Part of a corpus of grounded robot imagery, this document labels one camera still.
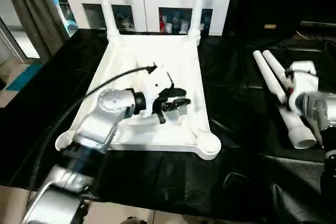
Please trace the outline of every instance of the floor mat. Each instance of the floor mat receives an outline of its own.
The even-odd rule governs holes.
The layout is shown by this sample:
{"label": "floor mat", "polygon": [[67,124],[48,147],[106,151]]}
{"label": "floor mat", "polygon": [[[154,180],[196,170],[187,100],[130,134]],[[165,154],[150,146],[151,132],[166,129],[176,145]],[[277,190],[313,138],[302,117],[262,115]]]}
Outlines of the floor mat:
{"label": "floor mat", "polygon": [[9,91],[20,91],[28,81],[40,70],[42,65],[30,65],[6,88]]}

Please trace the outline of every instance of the black cable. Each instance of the black cable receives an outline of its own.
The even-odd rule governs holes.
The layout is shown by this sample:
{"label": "black cable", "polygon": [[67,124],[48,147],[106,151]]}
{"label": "black cable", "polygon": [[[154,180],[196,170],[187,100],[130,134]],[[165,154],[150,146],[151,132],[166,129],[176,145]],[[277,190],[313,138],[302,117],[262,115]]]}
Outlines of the black cable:
{"label": "black cable", "polygon": [[[42,146],[40,148],[40,151],[38,153],[38,156],[35,159],[35,163],[34,163],[34,167],[33,167],[33,171],[32,171],[32,175],[30,177],[30,181],[29,181],[29,190],[34,190],[35,187],[35,182],[36,182],[36,178],[37,178],[37,174],[38,174],[38,170],[40,168],[40,162],[41,159],[43,157],[43,154],[47,148],[47,146],[49,145],[51,138],[53,136],[53,134],[55,133],[56,129],[58,129],[58,127],[60,126],[60,124],[67,118],[67,116],[78,106],[81,104],[81,102],[86,99],[88,96],[92,95],[93,93],[97,92],[99,89],[101,89],[102,87],[106,86],[107,84],[111,83],[112,81],[115,81],[125,75],[128,75],[130,73],[134,73],[134,72],[138,72],[141,70],[147,70],[147,71],[152,71],[153,68],[156,68],[156,66],[153,67],[141,67],[141,68],[135,68],[132,70],[128,70],[124,73],[121,73],[107,81],[105,81],[104,83],[102,83],[101,85],[99,85],[98,87],[94,88],[93,90],[91,90],[89,93],[83,95],[82,97],[80,97],[79,99],[77,99],[71,106],[69,109],[67,109],[65,111],[65,113],[63,113],[59,119],[56,121],[56,123],[54,124],[54,126],[50,129],[50,131],[48,132],[45,140],[42,142]],[[16,175],[21,171],[21,169],[23,168],[24,163],[22,163],[22,165],[19,167],[19,169],[17,170],[17,172],[14,174],[14,176],[11,178],[11,181],[14,181]]]}

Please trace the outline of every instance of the black tablecloth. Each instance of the black tablecloth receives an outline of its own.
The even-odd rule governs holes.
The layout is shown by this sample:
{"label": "black tablecloth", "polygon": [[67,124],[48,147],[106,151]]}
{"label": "black tablecloth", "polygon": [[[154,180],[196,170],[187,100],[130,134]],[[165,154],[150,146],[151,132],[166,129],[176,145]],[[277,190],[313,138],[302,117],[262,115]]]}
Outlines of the black tablecloth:
{"label": "black tablecloth", "polygon": [[[86,92],[106,46],[103,31],[79,30],[0,110],[2,184],[27,188],[41,142],[56,118]],[[335,223],[320,196],[323,150],[292,148],[252,56],[265,48],[219,37],[201,41],[209,123],[222,142],[214,160],[193,153],[110,151],[96,200],[236,221]],[[286,66],[312,60],[320,90],[336,92],[331,44],[288,40],[268,48]],[[52,141],[37,185],[60,159]]]}

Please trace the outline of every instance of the white pipe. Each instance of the white pipe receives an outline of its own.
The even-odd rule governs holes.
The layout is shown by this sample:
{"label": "white pipe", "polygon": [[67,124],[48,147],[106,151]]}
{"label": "white pipe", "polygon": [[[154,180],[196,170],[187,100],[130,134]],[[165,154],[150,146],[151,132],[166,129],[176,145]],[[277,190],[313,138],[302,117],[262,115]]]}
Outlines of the white pipe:
{"label": "white pipe", "polygon": [[285,74],[286,71],[285,71],[285,69],[277,61],[277,59],[274,57],[274,55],[269,50],[265,50],[262,53],[262,55],[265,58],[265,60],[267,61],[267,63],[269,64],[269,66],[271,67],[271,69],[273,70],[273,72],[275,73],[275,75],[281,81],[282,85],[286,89],[293,88],[292,81],[289,78],[286,77],[286,74]]}
{"label": "white pipe", "polygon": [[316,144],[316,138],[301,118],[292,111],[279,108],[279,112],[288,129],[288,137],[296,149],[310,148]]}
{"label": "white pipe", "polygon": [[[257,62],[260,72],[266,82],[268,89],[277,95],[281,103],[286,102],[286,94],[274,76],[272,70],[267,65],[266,60],[260,51],[254,51],[253,56]],[[283,121],[288,129],[288,137],[296,149],[309,148],[315,145],[316,139],[313,133],[307,128],[301,118],[293,112],[287,111],[284,108],[279,109]]]}
{"label": "white pipe", "polygon": [[266,60],[263,58],[263,55],[260,51],[253,52],[254,59],[257,62],[257,65],[260,69],[260,72],[266,82],[266,85],[271,91],[271,93],[275,94],[281,103],[285,103],[287,101],[286,94],[283,91],[281,85],[279,84],[277,78],[274,76],[272,70],[267,65]]}
{"label": "white pipe", "polygon": [[121,42],[121,36],[117,29],[116,21],[114,20],[114,15],[112,11],[112,5],[109,0],[101,0],[101,8],[103,10],[107,38],[112,41],[114,45],[119,45]]}
{"label": "white pipe", "polygon": [[194,7],[193,7],[192,15],[191,15],[190,29],[188,32],[188,37],[190,39],[196,38],[198,42],[201,38],[201,32],[200,32],[199,26],[201,23],[202,7],[203,7],[203,0],[194,0]]}

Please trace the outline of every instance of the curtain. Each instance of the curtain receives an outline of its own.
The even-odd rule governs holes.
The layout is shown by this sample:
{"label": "curtain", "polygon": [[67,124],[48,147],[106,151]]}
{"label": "curtain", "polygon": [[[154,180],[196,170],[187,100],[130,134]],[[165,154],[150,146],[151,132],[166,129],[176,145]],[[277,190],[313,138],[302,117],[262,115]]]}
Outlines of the curtain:
{"label": "curtain", "polygon": [[69,38],[53,0],[12,0],[17,16],[42,62]]}

